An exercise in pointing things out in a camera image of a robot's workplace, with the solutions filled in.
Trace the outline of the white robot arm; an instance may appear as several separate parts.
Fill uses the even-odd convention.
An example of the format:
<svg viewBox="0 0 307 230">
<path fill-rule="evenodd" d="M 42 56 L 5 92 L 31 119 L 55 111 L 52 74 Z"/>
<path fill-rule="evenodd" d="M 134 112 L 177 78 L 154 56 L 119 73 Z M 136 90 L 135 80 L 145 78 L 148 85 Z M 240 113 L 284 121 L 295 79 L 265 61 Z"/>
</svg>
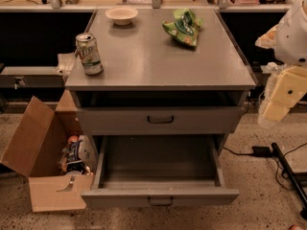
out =
<svg viewBox="0 0 307 230">
<path fill-rule="evenodd" d="M 278 124 L 307 93 L 307 1 L 296 0 L 279 23 L 255 41 L 260 48 L 273 49 L 284 66 L 273 71 L 258 111 L 258 124 Z"/>
</svg>

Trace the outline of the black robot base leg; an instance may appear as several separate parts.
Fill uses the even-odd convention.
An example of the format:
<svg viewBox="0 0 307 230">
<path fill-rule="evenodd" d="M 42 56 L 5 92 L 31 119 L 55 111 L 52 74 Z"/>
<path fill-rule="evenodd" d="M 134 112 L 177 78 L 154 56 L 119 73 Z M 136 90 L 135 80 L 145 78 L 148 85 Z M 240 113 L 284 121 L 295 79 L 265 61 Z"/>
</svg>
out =
<svg viewBox="0 0 307 230">
<path fill-rule="evenodd" d="M 286 155 L 281 151 L 280 147 L 276 143 L 272 143 L 272 153 L 278 158 L 284 171 L 286 172 L 286 175 L 288 175 L 288 178 L 290 179 L 295 192 L 302 203 L 300 215 L 303 219 L 307 220 L 307 194 L 305 193 L 300 181 L 296 178 L 295 173 L 286 159 Z"/>
</svg>

